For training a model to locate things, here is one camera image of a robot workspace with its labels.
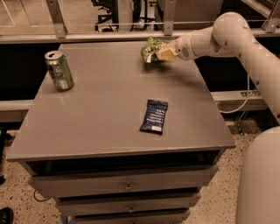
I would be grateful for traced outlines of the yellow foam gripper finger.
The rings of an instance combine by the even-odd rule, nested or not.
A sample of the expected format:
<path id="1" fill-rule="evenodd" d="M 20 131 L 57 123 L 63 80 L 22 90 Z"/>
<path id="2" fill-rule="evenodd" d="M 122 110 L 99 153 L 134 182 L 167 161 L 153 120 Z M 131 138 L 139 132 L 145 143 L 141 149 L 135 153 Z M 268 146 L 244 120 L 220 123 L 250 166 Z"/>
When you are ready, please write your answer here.
<path id="1" fill-rule="evenodd" d="M 174 61 L 179 55 L 173 47 L 166 47 L 156 52 L 157 58 L 164 61 Z"/>

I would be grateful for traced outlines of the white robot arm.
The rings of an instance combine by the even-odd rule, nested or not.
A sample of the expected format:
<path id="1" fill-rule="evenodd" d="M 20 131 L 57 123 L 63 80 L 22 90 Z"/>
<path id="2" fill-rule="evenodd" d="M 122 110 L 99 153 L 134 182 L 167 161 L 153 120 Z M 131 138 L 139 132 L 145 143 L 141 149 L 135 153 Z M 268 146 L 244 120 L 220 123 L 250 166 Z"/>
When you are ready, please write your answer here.
<path id="1" fill-rule="evenodd" d="M 235 56 L 275 118 L 280 116 L 280 60 L 254 37 L 245 18 L 228 12 L 156 53 L 160 60 Z M 265 130 L 247 148 L 238 187 L 235 224 L 280 224 L 280 127 Z"/>

